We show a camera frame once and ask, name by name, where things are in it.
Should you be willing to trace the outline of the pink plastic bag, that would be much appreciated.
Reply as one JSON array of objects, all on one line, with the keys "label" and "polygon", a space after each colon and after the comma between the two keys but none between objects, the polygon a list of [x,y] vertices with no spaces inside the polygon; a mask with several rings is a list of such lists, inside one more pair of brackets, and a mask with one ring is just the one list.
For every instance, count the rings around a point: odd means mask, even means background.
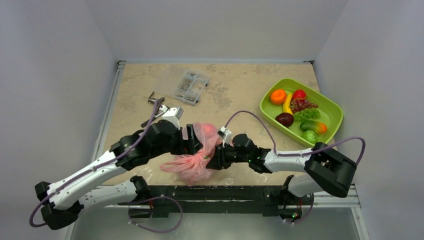
[{"label": "pink plastic bag", "polygon": [[210,158],[215,154],[216,145],[222,144],[222,139],[216,135],[205,137],[200,131],[200,124],[208,124],[196,122],[193,124],[194,131],[202,143],[203,148],[194,155],[177,155],[174,160],[166,162],[160,166],[160,170],[166,173],[175,173],[179,179],[187,186],[209,179],[213,172],[206,168]]}]

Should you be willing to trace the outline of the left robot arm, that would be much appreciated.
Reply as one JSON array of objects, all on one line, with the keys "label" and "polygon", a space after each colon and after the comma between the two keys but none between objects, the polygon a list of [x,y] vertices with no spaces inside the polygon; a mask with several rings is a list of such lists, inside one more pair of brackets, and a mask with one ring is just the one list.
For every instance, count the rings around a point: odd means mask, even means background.
[{"label": "left robot arm", "polygon": [[83,211],[112,204],[142,205],[150,200],[151,191],[146,180],[133,176],[117,186],[99,188],[105,181],[163,154],[194,155],[204,146],[205,134],[199,126],[185,128],[160,120],[123,136],[97,160],[63,180],[54,183],[41,181],[35,185],[43,223],[34,223],[36,210],[30,215],[32,227],[48,226],[59,230],[74,223]]}]

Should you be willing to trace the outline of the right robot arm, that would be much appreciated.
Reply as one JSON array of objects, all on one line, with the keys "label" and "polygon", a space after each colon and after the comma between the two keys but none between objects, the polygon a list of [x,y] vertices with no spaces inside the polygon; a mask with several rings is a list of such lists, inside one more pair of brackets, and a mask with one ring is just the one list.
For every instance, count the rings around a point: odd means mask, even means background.
[{"label": "right robot arm", "polygon": [[232,144],[217,145],[206,167],[224,170],[233,163],[247,163],[259,174],[298,172],[299,175],[285,181],[280,191],[282,200],[288,204],[321,191],[345,198],[357,170],[353,160],[323,142],[304,150],[275,152],[258,147],[246,134],[236,135]]}]

